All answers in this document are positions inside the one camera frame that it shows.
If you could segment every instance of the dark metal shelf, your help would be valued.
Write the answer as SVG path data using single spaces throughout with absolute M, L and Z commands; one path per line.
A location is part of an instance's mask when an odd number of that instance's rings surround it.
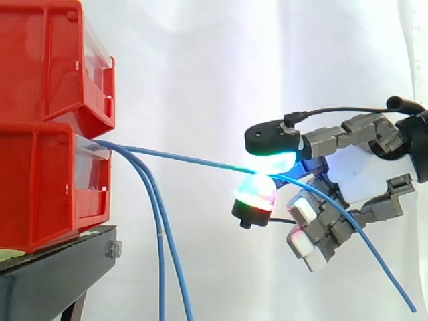
M 43 252 L 0 263 L 0 321 L 53 320 L 113 268 L 115 226 Z

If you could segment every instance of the white fingertip pad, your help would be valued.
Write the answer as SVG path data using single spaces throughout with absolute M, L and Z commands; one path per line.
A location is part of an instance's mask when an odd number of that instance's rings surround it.
M 312 244 L 308 236 L 306 236 L 302 230 L 294 232 L 291 236 L 291 241 L 296 251 L 299 252 L 302 257 L 314 251 L 314 244 Z
M 318 271 L 327 265 L 326 258 L 322 255 L 320 249 L 315 247 L 309 255 L 303 258 L 309 270 L 312 272 Z
M 300 215 L 305 220 L 307 224 L 312 222 L 317 218 L 316 212 L 312 208 L 312 206 L 309 204 L 308 200 L 300 197 L 297 201 L 293 203 L 293 206 L 298 209 L 300 212 Z

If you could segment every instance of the blue cable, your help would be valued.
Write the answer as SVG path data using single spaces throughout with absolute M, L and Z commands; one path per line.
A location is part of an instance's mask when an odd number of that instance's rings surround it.
M 165 152 L 158 152 L 155 150 L 149 150 L 149 149 L 138 148 L 138 147 L 133 147 L 133 146 L 122 146 L 122 147 L 125 148 L 126 150 L 130 151 L 130 152 L 137 152 L 140 154 L 147 154 L 147 155 L 151 155 L 151 156 L 168 158 L 168 159 L 173 159 L 175 161 L 182 161 L 182 162 L 186 162 L 186 163 L 193 163 L 193 164 L 204 165 L 204 166 L 209 166 L 209 167 L 216 167 L 219 169 L 227 169 L 227 170 L 231 170 L 231 171 L 238 171 L 241 173 L 254 174 L 254 171 L 251 171 L 249 169 L 245 169 L 243 167 L 237 167 L 234 165 L 228 165 L 228 164 L 224 164 L 224 163 L 216 163 L 216 162 L 212 162 L 209 160 L 203 160 L 203 159 L 192 158 L 192 157 L 181 156 L 181 155 L 175 155 L 175 154 L 169 154 L 169 153 L 165 153 Z M 379 252 L 376 250 L 376 247 L 373 245 L 373 243 L 368 238 L 366 233 L 362 230 L 362 227 L 358 224 L 358 222 L 355 220 L 355 218 L 350 213 L 345 211 L 338 203 L 336 203 L 328 195 L 325 195 L 323 192 L 319 191 L 318 189 L 315 189 L 314 187 L 312 187 L 310 185 L 301 183 L 301 182 L 299 182 L 295 179 L 292 179 L 291 177 L 287 177 L 285 175 L 272 175 L 272 176 L 274 178 L 281 179 L 283 181 L 287 181 L 293 185 L 297 185 L 297 186 L 299 186 L 299 187 L 301 187 L 307 191 L 310 191 L 314 194 L 317 194 L 319 197 L 322 197 L 327 202 L 332 204 L 334 206 L 334 208 L 336 208 L 338 211 L 340 211 L 340 213 L 342 215 L 344 215 L 349 220 L 349 222 L 355 228 L 355 231 L 362 237 L 363 241 L 367 244 L 368 248 L 371 250 L 372 254 L 374 255 L 374 257 L 378 261 L 379 265 L 381 266 L 383 271 L 386 273 L 388 279 L 390 279 L 391 283 L 394 285 L 394 287 L 397 289 L 397 291 L 403 297 L 404 301 L 406 302 L 406 304 L 408 305 L 410 310 L 412 312 L 417 311 L 417 309 L 416 309 L 415 305 L 412 303 L 410 297 L 407 295 L 406 291 L 404 291 L 403 287 L 400 285 L 400 283 L 394 277 L 394 275 L 392 274 L 392 272 L 390 271 L 390 269 L 386 265 L 385 261 L 383 260 L 383 258 L 379 254 Z
M 147 178 L 150 181 L 150 184 L 152 186 L 152 190 L 154 191 L 154 196 L 155 196 L 157 203 L 158 203 L 158 206 L 159 206 L 160 217 L 162 218 L 162 221 L 163 221 L 163 226 L 165 229 L 165 234 L 167 236 L 169 250 L 171 253 L 171 257 L 173 259 L 175 272 L 177 274 L 177 279 L 178 279 L 179 285 L 180 285 L 180 291 L 181 291 L 181 296 L 183 298 L 183 304 L 185 307 L 186 318 L 187 318 L 187 321 L 193 321 L 193 313 L 192 313 L 192 308 L 191 308 L 189 292 L 187 290 L 187 285 L 186 285 L 183 269 L 181 267 L 180 258 L 179 258 L 179 255 L 177 253 L 177 249 L 175 247 L 173 232 L 171 231 L 171 226 L 169 225 L 168 215 L 167 215 L 167 211 L 165 210 L 165 205 L 163 203 L 161 192 L 159 191 L 158 185 L 156 183 L 156 180 L 153 177 L 152 172 L 147 167 L 147 165 L 145 165 L 143 163 L 142 160 L 140 160 L 137 156 L 131 154 L 129 151 L 127 151 L 125 148 L 121 147 L 120 145 L 116 145 L 112 142 L 106 142 L 103 140 L 95 140 L 94 142 L 96 142 L 100 146 L 103 146 L 107 149 L 113 150 L 113 151 L 121 154 L 123 157 L 125 157 L 129 161 L 132 161 L 132 163 L 134 165 L 137 165 L 138 167 L 140 167 L 141 171 L 147 175 Z
M 162 233 L 162 223 L 161 223 L 161 214 L 159 212 L 159 205 L 154 195 L 154 191 L 150 181 L 147 177 L 147 174 L 130 158 L 128 155 L 123 155 L 135 170 L 138 172 L 138 175 L 141 177 L 144 186 L 146 187 L 148 197 L 150 198 L 150 204 L 152 205 L 154 223 L 156 225 L 156 240 L 158 247 L 158 264 L 159 264 L 159 321 L 165 321 L 165 255 L 163 251 L 163 233 Z

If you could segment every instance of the glowing led light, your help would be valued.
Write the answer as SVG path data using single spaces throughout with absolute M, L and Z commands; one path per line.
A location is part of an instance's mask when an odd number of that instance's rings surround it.
M 296 152 L 283 152 L 271 156 L 249 155 L 249 168 L 266 175 L 288 172 L 296 163 Z
M 272 211 L 276 197 L 273 179 L 263 174 L 246 177 L 238 188 L 236 199 L 264 211 Z

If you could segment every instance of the black plug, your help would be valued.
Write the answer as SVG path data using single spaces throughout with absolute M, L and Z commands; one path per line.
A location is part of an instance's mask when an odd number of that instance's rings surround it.
M 304 121 L 309 116 L 308 112 L 292 112 L 284 115 L 284 125 L 288 128 L 294 128 L 294 125 Z

